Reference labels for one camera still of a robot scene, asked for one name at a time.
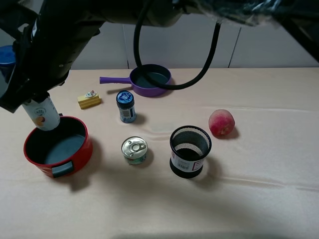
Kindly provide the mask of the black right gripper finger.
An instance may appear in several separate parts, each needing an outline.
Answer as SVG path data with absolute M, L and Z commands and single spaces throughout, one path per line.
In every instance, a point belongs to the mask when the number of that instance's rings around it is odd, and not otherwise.
M 48 91 L 40 92 L 40 93 L 33 93 L 32 98 L 29 100 L 29 102 L 31 103 L 33 101 L 36 103 L 42 103 L 43 101 L 45 101 L 49 97 L 50 97 L 50 94 Z

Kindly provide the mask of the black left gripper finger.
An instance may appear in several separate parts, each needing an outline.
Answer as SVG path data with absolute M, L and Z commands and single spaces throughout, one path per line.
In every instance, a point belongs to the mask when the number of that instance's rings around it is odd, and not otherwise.
M 19 69 L 13 69 L 7 77 L 0 76 L 0 107 L 14 113 L 25 100 L 27 78 Z

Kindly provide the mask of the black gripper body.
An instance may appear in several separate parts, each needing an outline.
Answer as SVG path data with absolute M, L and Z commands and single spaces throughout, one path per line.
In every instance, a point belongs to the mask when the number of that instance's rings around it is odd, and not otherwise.
M 62 84 L 75 60 L 75 41 L 68 27 L 24 28 L 22 35 L 13 43 L 15 68 L 27 78 L 25 100 L 33 93 L 48 91 Z

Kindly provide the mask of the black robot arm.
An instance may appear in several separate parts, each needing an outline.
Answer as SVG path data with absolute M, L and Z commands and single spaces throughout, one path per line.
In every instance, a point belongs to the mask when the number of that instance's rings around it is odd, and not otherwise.
M 275 21 L 313 58 L 319 57 L 316 0 L 45 0 L 40 12 L 17 0 L 3 0 L 0 27 L 14 38 L 15 66 L 0 83 L 0 106 L 14 113 L 23 103 L 64 84 L 73 62 L 105 22 L 135 26 L 134 58 L 142 69 L 142 26 L 169 27 L 190 13 L 216 18 L 211 47 L 199 74 L 172 90 L 188 88 L 203 78 L 226 21 L 247 26 Z

